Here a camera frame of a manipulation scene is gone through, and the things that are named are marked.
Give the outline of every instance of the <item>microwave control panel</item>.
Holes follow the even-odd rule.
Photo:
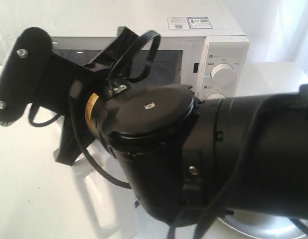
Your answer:
[[[234,97],[248,48],[245,36],[207,37],[197,96],[202,100]]]

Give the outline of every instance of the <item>white wall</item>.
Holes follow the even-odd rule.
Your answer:
[[[250,40],[247,61],[308,68],[308,0],[222,0]]]

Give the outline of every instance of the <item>microwave window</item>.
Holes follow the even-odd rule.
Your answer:
[[[57,49],[54,52],[70,61],[84,65],[89,63],[101,50]],[[140,51],[133,59],[131,77],[137,77],[144,69],[148,50]],[[150,75],[138,84],[155,86],[179,84],[182,66],[182,50],[159,50],[152,64]]]

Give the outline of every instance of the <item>microwave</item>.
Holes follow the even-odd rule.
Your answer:
[[[152,70],[142,83],[188,84],[200,99],[235,96],[249,41],[230,12],[216,0],[73,0],[39,27],[53,51],[78,64],[91,61],[127,26],[161,36]],[[131,74],[143,69],[150,45],[134,58]]]

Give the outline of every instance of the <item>white table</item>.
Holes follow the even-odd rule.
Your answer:
[[[237,95],[297,91],[304,83],[308,83],[308,77],[293,63],[246,64]],[[50,116],[43,111],[38,121]],[[106,238],[96,227],[96,218],[91,217],[91,208],[78,188],[81,170],[54,162],[52,152],[58,147],[58,137],[55,125],[33,128],[26,116],[10,127],[0,126],[0,239]],[[140,230],[137,239],[166,237],[166,225],[141,207],[136,215]],[[189,239],[193,230],[179,229],[176,238]],[[216,221],[205,238],[246,237]]]

